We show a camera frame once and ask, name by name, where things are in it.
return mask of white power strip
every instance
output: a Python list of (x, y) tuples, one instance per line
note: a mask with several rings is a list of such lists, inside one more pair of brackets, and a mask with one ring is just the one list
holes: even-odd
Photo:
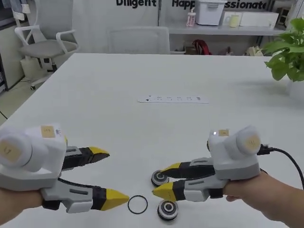
[(202, 96), (163, 96), (149, 95), (138, 99), (140, 103), (197, 103), (208, 104), (209, 101)]

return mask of office chair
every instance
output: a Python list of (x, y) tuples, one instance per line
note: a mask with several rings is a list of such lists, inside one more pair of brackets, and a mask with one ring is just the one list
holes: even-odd
[[(35, 0), (35, 3), (37, 8), (35, 24), (15, 29), (15, 33), (24, 45), (20, 52), (28, 57), (51, 59), (52, 72), (55, 72), (57, 70), (55, 57), (79, 50), (73, 30), (73, 0)], [(23, 34), (26, 30), (30, 30), (27, 38)], [(29, 38), (35, 31), (40, 31), (45, 40), (28, 44)], [(33, 82), (30, 88), (36, 89), (35, 85), (45, 82), (49, 77)]]
[(170, 54), (166, 27), (125, 27), (108, 30), (109, 53)]

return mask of window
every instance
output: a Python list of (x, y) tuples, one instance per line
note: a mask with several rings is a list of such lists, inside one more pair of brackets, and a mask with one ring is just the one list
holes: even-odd
[(8, 25), (14, 21), (11, 8), (5, 9), (2, 0), (0, 0), (0, 27)]

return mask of chair armrest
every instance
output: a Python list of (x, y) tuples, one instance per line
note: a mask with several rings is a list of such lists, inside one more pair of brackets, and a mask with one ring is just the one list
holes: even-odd
[(75, 30), (70, 30), (70, 31), (66, 31), (66, 32), (58, 32), (56, 34), (56, 40), (58, 42), (58, 44), (60, 45), (60, 47), (62, 48), (62, 50), (64, 51), (65, 54), (68, 53), (65, 45), (63, 44), (62, 40), (61, 40), (61, 35), (65, 35), (65, 34), (73, 34), (75, 32)]
[[(19, 39), (21, 39), (23, 45), (29, 45), (28, 41), (29, 41), (29, 38), (31, 37), (31, 35), (33, 34), (33, 29), (40, 29), (39, 25), (24, 26), (24, 27), (15, 28), (15, 33), (19, 37)], [(23, 31), (27, 31), (27, 30), (30, 30), (30, 32), (29, 32), (27, 38), (25, 39)]]

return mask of table surface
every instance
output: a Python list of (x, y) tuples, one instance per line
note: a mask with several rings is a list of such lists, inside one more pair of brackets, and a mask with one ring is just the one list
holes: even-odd
[[(66, 214), (29, 209), (4, 228), (162, 228), (151, 174), (175, 162), (209, 156), (210, 129), (258, 128), (263, 143), (290, 152), (304, 167), (304, 106), (276, 82), (265, 57), (74, 54), (3, 125), (19, 128), (59, 122), (69, 145), (97, 146), (110, 157), (63, 173), (69, 181), (142, 194), (141, 215), (127, 205), (109, 211)], [(202, 95), (209, 104), (147, 104), (145, 95)], [(279, 180), (301, 187), (292, 163), (273, 153), (260, 165)], [(179, 202), (177, 228), (282, 228), (243, 202)]]

